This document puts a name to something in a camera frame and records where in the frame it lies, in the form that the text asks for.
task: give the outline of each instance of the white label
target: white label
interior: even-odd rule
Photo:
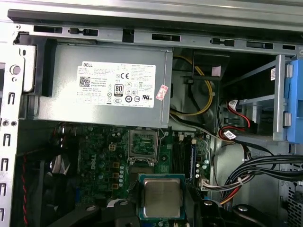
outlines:
[[[227,137],[227,138],[229,138],[230,140],[232,140],[232,139],[234,139],[234,138],[236,138],[237,136],[235,135],[235,134],[233,134],[231,131],[226,131],[225,133],[224,133],[224,135]]]
[[[228,103],[228,105],[229,105],[229,107],[230,107],[232,110],[236,111],[236,105],[237,105],[237,103],[238,103],[237,100],[231,100],[231,101]]]
[[[275,80],[276,79],[276,69],[272,69],[270,71],[270,80]]]
[[[77,103],[153,108],[155,79],[155,65],[84,61]]]

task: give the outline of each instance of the white connector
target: white connector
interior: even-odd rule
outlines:
[[[208,189],[204,187],[204,183],[209,183],[209,181],[204,176],[201,176],[199,178],[198,185],[199,185],[200,191],[206,192],[206,191],[208,191]]]

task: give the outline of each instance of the red wire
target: red wire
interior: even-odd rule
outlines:
[[[232,125],[224,126],[223,129],[235,129],[235,130],[238,130],[238,131],[245,131],[245,128],[240,128],[240,127],[236,127],[236,126],[232,126]],[[223,140],[228,140],[227,137],[223,136],[223,130],[222,129],[219,130],[219,137]]]
[[[238,115],[238,116],[244,118],[244,119],[247,121],[248,127],[250,128],[250,120],[248,119],[247,116],[244,116],[244,115],[242,115],[241,113],[238,113],[237,111],[234,111],[233,109],[231,109],[231,107],[228,105],[228,103],[226,104],[226,106],[227,106],[227,109],[228,109],[230,112],[232,112],[233,114]]]
[[[23,164],[22,164],[22,189],[23,189],[23,220],[25,226],[28,226],[27,220],[27,188],[26,188],[26,181],[25,181],[25,164],[27,162],[26,154],[23,156]]]
[[[235,188],[226,198],[224,198],[221,202],[229,199],[230,197],[232,197],[234,194],[236,194],[238,191],[240,190],[240,187]]]

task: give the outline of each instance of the barcode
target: barcode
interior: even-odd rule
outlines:
[[[90,77],[80,77],[80,87],[90,87]]]
[[[231,131],[226,131],[225,133],[224,133],[224,135],[227,137],[227,138],[229,138],[230,140],[232,140],[232,139],[234,139],[234,138],[236,138],[237,136],[235,135],[235,134],[233,134]]]
[[[276,69],[272,69],[270,71],[270,80],[275,80],[276,79]]]
[[[228,105],[230,106],[231,109],[233,109],[234,111],[236,111],[236,105],[237,105],[238,101],[237,100],[231,100]]]

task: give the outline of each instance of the blue drive bracket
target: blue drive bracket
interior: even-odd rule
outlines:
[[[291,125],[286,128],[287,140],[303,143],[303,60],[295,60],[293,76],[285,79],[285,98],[288,98],[287,113],[291,114]]]

